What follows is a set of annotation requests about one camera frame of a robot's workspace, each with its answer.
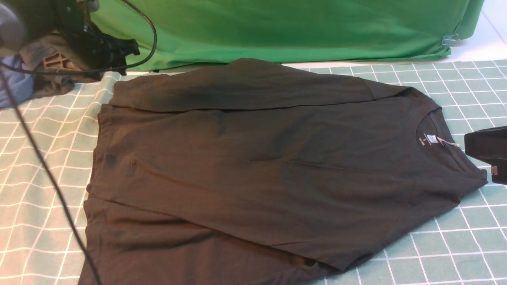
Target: t-shirt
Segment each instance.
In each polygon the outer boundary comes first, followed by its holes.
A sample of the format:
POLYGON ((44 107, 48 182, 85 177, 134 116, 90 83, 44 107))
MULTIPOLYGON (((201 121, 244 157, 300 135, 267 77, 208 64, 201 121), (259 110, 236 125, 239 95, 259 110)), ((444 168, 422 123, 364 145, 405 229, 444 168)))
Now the t-shirt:
POLYGON ((104 284, 305 284, 487 182, 418 90, 252 59, 118 82, 98 118, 104 284))

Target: hang tag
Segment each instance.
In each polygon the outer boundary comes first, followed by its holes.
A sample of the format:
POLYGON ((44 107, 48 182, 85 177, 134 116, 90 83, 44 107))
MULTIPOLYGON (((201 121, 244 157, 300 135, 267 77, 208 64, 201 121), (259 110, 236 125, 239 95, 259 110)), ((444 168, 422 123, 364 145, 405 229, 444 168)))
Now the hang tag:
POLYGON ((459 144, 455 144, 455 143, 453 143, 453 142, 448 142, 448 141, 443 140, 443 139, 441 139, 441 138, 439 138, 439 137, 437 137, 437 139, 440 141, 440 143, 441 143, 442 145, 443 145, 444 143, 446 143, 446 144, 448 144, 448 145, 452 145, 452 146, 455 146, 455 147, 459 147, 459 144))
POLYGON ((434 144, 438 144, 439 143, 436 135, 426 135, 426 137, 428 138, 428 141, 430 143, 434 143, 434 144))

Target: blue cloth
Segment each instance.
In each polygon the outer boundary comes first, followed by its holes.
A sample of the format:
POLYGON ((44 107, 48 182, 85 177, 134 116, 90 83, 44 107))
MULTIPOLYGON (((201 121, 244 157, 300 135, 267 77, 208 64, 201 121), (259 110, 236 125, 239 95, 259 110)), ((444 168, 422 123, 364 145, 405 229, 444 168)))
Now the blue cloth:
MULTIPOLYGON (((11 67, 28 69, 19 55, 0 57, 0 60, 11 67)), ((33 76, 13 72, 5 68, 2 68, 2 70, 16 102, 19 104, 30 98, 33 94, 33 76)), ((9 106, 11 106, 11 104, 9 102, 9 98, 7 97, 7 90, 3 82, 0 80, 0 108, 6 108, 9 106)))

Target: grid mat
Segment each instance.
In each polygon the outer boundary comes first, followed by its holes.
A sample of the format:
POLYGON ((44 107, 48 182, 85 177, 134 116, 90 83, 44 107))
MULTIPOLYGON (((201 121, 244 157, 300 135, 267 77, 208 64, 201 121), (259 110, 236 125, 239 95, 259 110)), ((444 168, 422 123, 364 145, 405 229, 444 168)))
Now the grid mat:
MULTIPOLYGON (((316 68, 413 86, 439 105, 455 141, 507 126, 507 60, 316 68)), ((84 238, 85 187, 96 146, 100 104, 117 80, 77 85, 64 96, 22 105, 84 238)), ((472 161, 480 168, 489 166, 472 161)), ((0 111, 0 284, 76 284, 84 261, 61 205, 10 110, 0 111)), ((314 285, 507 285, 507 188, 488 184, 366 264, 314 285)))

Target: green backdrop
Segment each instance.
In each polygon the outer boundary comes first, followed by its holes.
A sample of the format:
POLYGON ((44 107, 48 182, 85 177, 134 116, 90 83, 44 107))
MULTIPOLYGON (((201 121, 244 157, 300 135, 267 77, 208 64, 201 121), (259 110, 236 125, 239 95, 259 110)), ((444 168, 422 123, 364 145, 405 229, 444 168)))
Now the green backdrop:
MULTIPOLYGON (((251 57, 273 62, 436 59, 445 35, 470 37, 484 0, 131 0, 154 22, 158 48, 136 70, 251 57)), ((134 38, 145 57, 148 24, 120 0, 93 20, 134 38)))

